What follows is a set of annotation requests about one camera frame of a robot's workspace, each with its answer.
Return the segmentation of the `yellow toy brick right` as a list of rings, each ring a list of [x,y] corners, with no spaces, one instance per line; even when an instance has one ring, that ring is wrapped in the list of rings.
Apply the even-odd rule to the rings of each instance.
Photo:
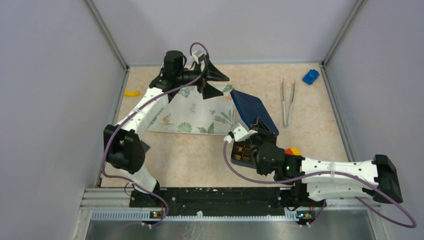
[[[290,150],[291,150],[292,155],[295,155],[295,156],[301,156],[302,155],[301,152],[296,147],[291,147]]]

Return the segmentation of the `silver metal tongs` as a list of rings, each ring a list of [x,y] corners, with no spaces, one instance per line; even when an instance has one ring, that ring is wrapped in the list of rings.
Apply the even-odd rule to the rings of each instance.
[[[288,99],[285,97],[285,79],[283,78],[280,84],[281,90],[281,107],[283,117],[283,127],[288,128],[291,123],[291,117],[294,106],[294,97],[296,92],[296,81],[291,84],[290,96]]]

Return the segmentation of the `dark blue box lid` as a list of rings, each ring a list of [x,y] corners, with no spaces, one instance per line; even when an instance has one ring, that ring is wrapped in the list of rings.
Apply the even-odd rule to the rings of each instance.
[[[230,92],[230,96],[241,120],[247,126],[256,124],[260,118],[271,133],[275,136],[280,134],[268,110],[258,97],[235,89]]]

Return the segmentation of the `white leaf-print tray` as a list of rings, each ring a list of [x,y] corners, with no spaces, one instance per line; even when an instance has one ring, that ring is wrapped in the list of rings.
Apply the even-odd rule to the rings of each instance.
[[[203,99],[194,86],[182,88],[148,126],[151,132],[226,135],[235,123],[236,107],[228,82],[213,82],[222,96]]]

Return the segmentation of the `orange toy brick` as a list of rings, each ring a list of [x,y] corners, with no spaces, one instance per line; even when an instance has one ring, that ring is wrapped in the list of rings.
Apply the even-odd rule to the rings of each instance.
[[[285,150],[285,153],[288,154],[288,155],[294,155],[294,153],[293,153],[293,151],[292,151],[291,148],[286,149]]]

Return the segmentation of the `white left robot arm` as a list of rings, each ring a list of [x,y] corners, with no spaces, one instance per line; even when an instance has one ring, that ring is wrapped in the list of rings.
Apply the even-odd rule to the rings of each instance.
[[[158,76],[133,110],[116,125],[107,125],[103,131],[103,161],[123,172],[122,178],[132,183],[141,200],[149,207],[160,202],[155,190],[158,181],[144,165],[146,153],[141,137],[153,118],[168,105],[178,92],[193,86],[204,100],[223,96],[223,92],[210,85],[210,81],[228,82],[230,79],[210,61],[207,50],[190,54],[191,68],[186,68],[186,56],[179,50],[167,51]]]

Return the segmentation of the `grey building baseplate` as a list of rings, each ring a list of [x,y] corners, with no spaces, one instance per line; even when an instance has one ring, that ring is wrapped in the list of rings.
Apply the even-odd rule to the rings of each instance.
[[[149,149],[151,148],[147,143],[145,143],[144,141],[140,141],[142,149],[145,153],[147,153],[149,151]]]

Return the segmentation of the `blue chocolate box with insert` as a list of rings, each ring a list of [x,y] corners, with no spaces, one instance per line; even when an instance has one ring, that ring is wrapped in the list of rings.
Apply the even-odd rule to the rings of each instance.
[[[234,142],[230,161],[232,164],[245,168],[255,169],[254,159],[252,157],[251,143],[249,140]]]

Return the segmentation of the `yellow toy brick back-left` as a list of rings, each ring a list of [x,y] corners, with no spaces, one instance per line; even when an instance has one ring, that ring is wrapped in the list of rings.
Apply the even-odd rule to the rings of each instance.
[[[126,90],[125,92],[124,92],[124,95],[126,96],[126,97],[139,97],[140,96],[140,91],[139,90],[136,90],[136,91],[129,91],[129,90]]]

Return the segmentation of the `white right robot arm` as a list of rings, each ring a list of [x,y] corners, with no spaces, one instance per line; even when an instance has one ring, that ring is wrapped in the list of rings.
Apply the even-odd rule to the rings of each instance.
[[[397,168],[387,155],[337,162],[288,154],[271,141],[275,134],[260,118],[235,133],[250,142],[259,175],[274,174],[275,183],[301,186],[293,192],[293,200],[299,206],[331,198],[368,198],[384,204],[404,201]]]

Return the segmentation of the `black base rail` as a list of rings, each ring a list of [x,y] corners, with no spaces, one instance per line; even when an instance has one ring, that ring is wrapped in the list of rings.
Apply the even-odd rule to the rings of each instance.
[[[161,187],[154,195],[133,190],[131,208],[169,208],[168,218],[194,216],[201,211],[206,217],[283,216],[300,207],[322,207],[295,187]]]

